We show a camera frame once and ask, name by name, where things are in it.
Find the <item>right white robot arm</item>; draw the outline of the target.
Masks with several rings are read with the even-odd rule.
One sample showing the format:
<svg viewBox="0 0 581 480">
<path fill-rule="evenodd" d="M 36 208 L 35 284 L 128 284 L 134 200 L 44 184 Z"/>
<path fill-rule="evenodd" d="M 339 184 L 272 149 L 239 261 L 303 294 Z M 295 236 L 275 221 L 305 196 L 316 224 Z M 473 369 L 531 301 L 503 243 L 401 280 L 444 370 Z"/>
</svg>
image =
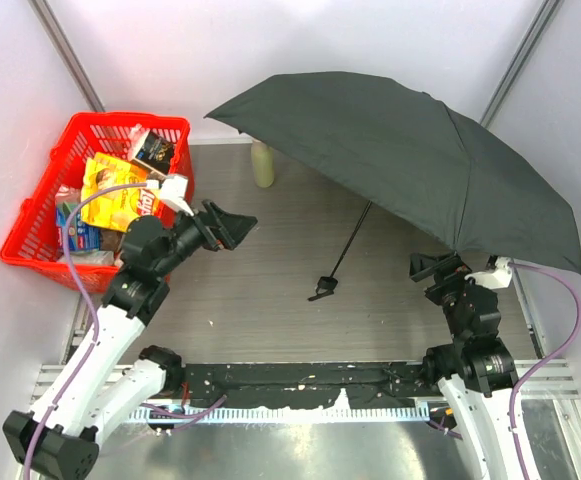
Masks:
<svg viewBox="0 0 581 480">
<path fill-rule="evenodd" d="M 433 279 L 425 296 L 442 309 L 451 334 L 450 343 L 427 350 L 422 375 L 453 411 L 470 478 L 532 477 L 536 469 L 523 461 L 527 439 L 514 397 L 518 374 L 499 337 L 497 292 L 511 283 L 509 259 L 492 256 L 485 270 L 474 272 L 456 253 L 413 253 L 409 276 Z"/>
</svg>

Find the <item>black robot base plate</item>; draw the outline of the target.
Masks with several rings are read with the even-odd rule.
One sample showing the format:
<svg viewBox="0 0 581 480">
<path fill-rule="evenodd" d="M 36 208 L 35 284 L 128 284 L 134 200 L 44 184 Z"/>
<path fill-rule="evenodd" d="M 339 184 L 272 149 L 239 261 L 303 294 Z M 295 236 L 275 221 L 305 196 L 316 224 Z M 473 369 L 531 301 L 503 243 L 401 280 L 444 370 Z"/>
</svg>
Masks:
<svg viewBox="0 0 581 480">
<path fill-rule="evenodd" d="M 411 407 L 417 398 L 437 399 L 421 366 L 408 362 L 188 364 L 183 392 L 194 407 L 220 397 L 226 408 L 331 408 L 344 393 L 353 409 Z"/>
</svg>

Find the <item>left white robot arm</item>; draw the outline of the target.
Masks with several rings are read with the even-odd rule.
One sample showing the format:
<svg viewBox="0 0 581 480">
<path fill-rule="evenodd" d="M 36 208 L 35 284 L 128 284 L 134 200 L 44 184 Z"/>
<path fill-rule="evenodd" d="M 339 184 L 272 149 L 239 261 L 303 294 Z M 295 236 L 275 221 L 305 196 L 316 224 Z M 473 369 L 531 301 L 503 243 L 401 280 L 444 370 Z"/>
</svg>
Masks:
<svg viewBox="0 0 581 480">
<path fill-rule="evenodd" d="M 111 280 L 81 344 L 29 411 L 13 411 L 3 432 L 24 472 L 49 479 L 84 479 L 101 447 L 142 403 L 177 390 L 182 359 L 151 346 L 112 386 L 118 361 L 144 332 L 166 299 L 168 275 L 196 250 L 236 249 L 254 228 L 254 216 L 231 214 L 214 202 L 180 212 L 171 227 L 156 216 L 134 220 L 122 242 L 123 266 Z"/>
</svg>

